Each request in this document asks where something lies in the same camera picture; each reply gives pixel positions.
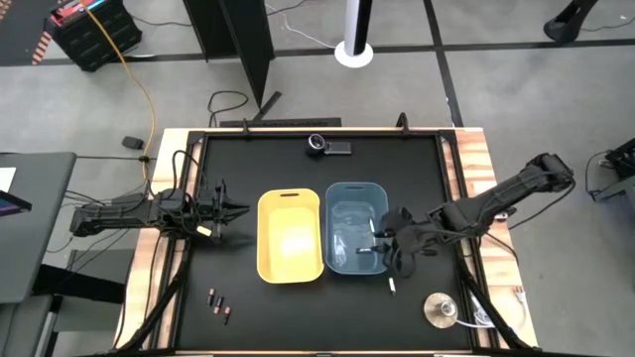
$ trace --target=table surface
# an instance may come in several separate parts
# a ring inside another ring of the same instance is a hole
[[[172,187],[172,154],[176,150],[185,150],[187,147],[188,135],[190,131],[209,131],[209,132],[238,132],[242,129],[166,129],[161,143],[157,164],[153,175],[152,188],[153,191]],[[401,130],[399,128],[259,128],[253,131],[388,131]],[[451,130],[455,132],[459,155],[462,167],[460,168],[465,177],[467,192],[470,196],[477,195],[494,185],[496,179],[492,168],[491,160],[487,150],[485,135],[480,128],[411,128],[411,130]],[[193,155],[195,158],[199,156],[200,145],[194,146]],[[450,181],[450,189],[454,199],[459,198],[458,185],[453,167],[453,160],[449,144],[444,143],[444,156],[447,173]],[[183,166],[183,156],[177,156],[177,173],[181,174]],[[196,166],[190,166],[189,176],[195,176]],[[193,191],[193,179],[188,180],[189,185],[187,191]],[[512,245],[506,223],[494,223],[490,232],[500,238],[505,243]],[[142,324],[147,313],[150,312],[152,306],[156,303],[158,288],[161,283],[163,274],[174,275],[181,260],[181,252],[183,251],[184,242],[177,243],[176,254],[174,256],[172,270],[163,272],[164,262],[166,259],[168,240],[160,237],[156,229],[142,229],[137,242],[132,270],[128,279],[125,318],[120,318],[118,330],[121,331],[121,338],[118,346],[126,343],[135,330]],[[157,248],[157,255],[154,260],[154,266],[151,267],[153,253]],[[505,320],[512,326],[518,326],[522,320],[524,325],[518,329],[519,336],[530,345],[537,345],[536,335],[534,332],[532,319],[529,311],[523,311],[523,306],[518,302],[514,295],[514,289],[522,287],[520,272],[514,257],[504,248],[497,245],[489,239],[483,238],[480,248],[485,278],[490,294],[490,299],[496,306]],[[470,259],[467,259],[468,265],[471,267]],[[152,274],[152,282],[150,282],[150,273]],[[175,313],[175,300],[173,299],[164,312],[159,334],[159,348],[165,348],[169,344],[170,330],[172,327]],[[483,329],[479,330],[479,344],[488,346],[489,340]],[[196,351],[200,354],[213,354],[218,351]]]
[[[0,303],[31,294],[74,163],[72,153],[0,155],[0,168],[16,168],[9,193],[33,205],[0,218]]]

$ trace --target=yellow plastic bin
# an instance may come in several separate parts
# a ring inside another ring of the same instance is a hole
[[[277,189],[258,201],[258,275],[270,284],[305,283],[324,270],[319,197],[310,189]]]

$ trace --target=desk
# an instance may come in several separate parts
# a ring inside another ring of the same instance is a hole
[[[162,189],[172,187],[173,173],[172,173],[172,154],[176,150],[184,150],[188,143],[188,136],[190,131],[240,131],[241,129],[167,129],[164,132],[163,141],[161,144],[159,156],[157,159],[157,165],[153,176],[153,191],[159,191]],[[252,131],[284,131],[285,129],[252,129]],[[299,131],[298,128],[290,129],[293,131]],[[311,129],[300,129],[310,132]],[[363,130],[363,131],[377,131],[377,130],[401,130],[399,128],[320,128],[320,131],[325,130]],[[431,128],[421,128],[419,130],[431,130]],[[453,131],[457,140],[458,154],[461,161],[461,172],[465,178],[467,194],[472,196],[479,194],[492,186],[496,185],[494,171],[487,151],[487,144],[485,142],[485,136],[482,129],[478,128],[433,128],[433,130],[448,130]],[[193,155],[198,157],[200,153],[200,147],[194,147]],[[458,180],[456,179],[456,170],[453,167],[453,160],[449,144],[444,143],[444,155],[446,168],[449,175],[449,182],[451,193],[454,198],[459,198]],[[180,174],[180,168],[183,167],[184,159],[182,156],[177,156],[177,173]],[[190,167],[190,176],[195,176],[195,166]],[[187,187],[188,191],[193,190],[193,183],[189,183]],[[505,223],[495,223],[492,226],[492,234],[502,239],[504,242],[511,245],[511,238],[507,231]],[[127,298],[125,308],[125,321],[124,326],[121,325],[119,329],[121,331],[121,339],[119,346],[124,344],[132,336],[134,331],[141,325],[145,315],[152,308],[157,299],[157,290],[165,274],[171,276],[176,272],[176,268],[179,265],[181,255],[180,251],[183,249],[183,242],[177,244],[176,252],[172,262],[172,270],[170,272],[164,272],[165,258],[167,253],[167,239],[160,238],[159,232],[155,229],[143,229],[139,235],[139,241],[135,251],[135,257],[132,265],[132,271],[127,285]],[[157,250],[157,255],[154,259],[154,265],[152,265],[153,255]],[[523,307],[518,303],[514,296],[514,288],[522,286],[520,272],[514,261],[513,256],[498,247],[495,242],[491,242],[488,239],[483,240],[483,244],[480,248],[480,254],[483,261],[484,273],[487,281],[487,286],[490,294],[490,298],[494,305],[498,308],[502,316],[508,321],[509,324],[515,325],[523,318]],[[150,282],[150,273],[152,272],[152,282]],[[146,299],[149,297],[149,306],[146,308]],[[519,331],[520,337],[531,345],[536,345],[536,336],[534,333],[531,316],[527,311],[526,323]],[[171,327],[174,321],[175,315],[175,302],[174,299],[166,308],[163,319],[159,328],[159,338],[157,346],[159,348],[166,348],[170,345],[172,336],[170,336]],[[481,346],[488,346],[489,341],[485,333],[479,334],[479,344]]]

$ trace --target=translucent blue bin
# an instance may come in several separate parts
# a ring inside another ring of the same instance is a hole
[[[372,182],[334,183],[326,191],[325,208],[325,260],[328,267],[345,275],[385,272],[381,254],[356,252],[357,248],[370,248],[379,243],[371,232],[369,221],[372,218],[377,226],[388,212],[384,188]]]

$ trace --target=black stand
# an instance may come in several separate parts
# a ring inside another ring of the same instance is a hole
[[[123,303],[126,286],[123,284],[74,273],[46,264],[33,284],[33,295],[61,295],[96,301]]]
[[[274,56],[264,0],[184,0],[205,60],[239,55],[258,107]]]
[[[572,0],[558,16],[545,24],[545,35],[559,44],[577,39],[579,29],[597,0]]]

